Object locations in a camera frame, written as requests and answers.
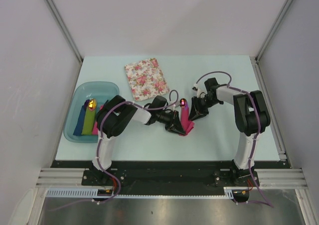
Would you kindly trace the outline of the magenta paper napkin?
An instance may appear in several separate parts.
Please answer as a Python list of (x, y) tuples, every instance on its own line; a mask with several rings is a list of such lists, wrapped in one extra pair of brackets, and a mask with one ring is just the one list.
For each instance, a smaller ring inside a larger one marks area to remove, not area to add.
[(190, 121), (188, 117), (189, 117), (189, 107), (188, 106), (181, 107), (180, 122), (186, 135), (188, 135), (194, 128), (194, 122)]

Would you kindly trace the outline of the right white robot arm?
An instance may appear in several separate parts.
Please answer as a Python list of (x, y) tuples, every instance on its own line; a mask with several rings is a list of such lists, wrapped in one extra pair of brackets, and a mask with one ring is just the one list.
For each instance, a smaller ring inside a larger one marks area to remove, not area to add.
[(236, 170), (231, 171), (230, 181), (241, 186), (248, 180), (245, 170), (254, 166), (254, 156), (259, 135), (271, 123), (270, 114), (261, 91), (247, 92), (230, 85), (221, 85), (215, 78), (204, 82), (206, 92), (195, 83), (196, 95), (191, 99), (189, 120), (194, 121), (209, 114), (209, 108), (228, 103), (234, 107), (235, 124), (240, 131), (238, 149), (233, 160)]

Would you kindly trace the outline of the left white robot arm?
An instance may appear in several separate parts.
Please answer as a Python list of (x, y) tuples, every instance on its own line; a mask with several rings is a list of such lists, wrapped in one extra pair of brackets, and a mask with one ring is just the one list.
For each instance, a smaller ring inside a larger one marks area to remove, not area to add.
[(96, 170), (93, 180), (99, 185), (109, 182), (110, 172), (107, 170), (112, 164), (112, 154), (115, 138), (119, 136), (130, 123), (138, 121), (144, 125), (155, 122), (164, 124), (165, 130), (179, 135), (186, 135), (179, 112), (169, 109), (170, 105), (163, 96), (156, 96), (151, 103), (144, 107), (125, 100), (117, 95), (107, 101), (96, 115), (98, 128), (98, 145), (92, 163)]

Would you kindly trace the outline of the iridescent rainbow spoon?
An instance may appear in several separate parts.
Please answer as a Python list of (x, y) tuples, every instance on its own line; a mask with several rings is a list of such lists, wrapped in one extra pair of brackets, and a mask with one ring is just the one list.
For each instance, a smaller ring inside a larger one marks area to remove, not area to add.
[(180, 99), (180, 107), (182, 109), (187, 107), (187, 100), (185, 98)]

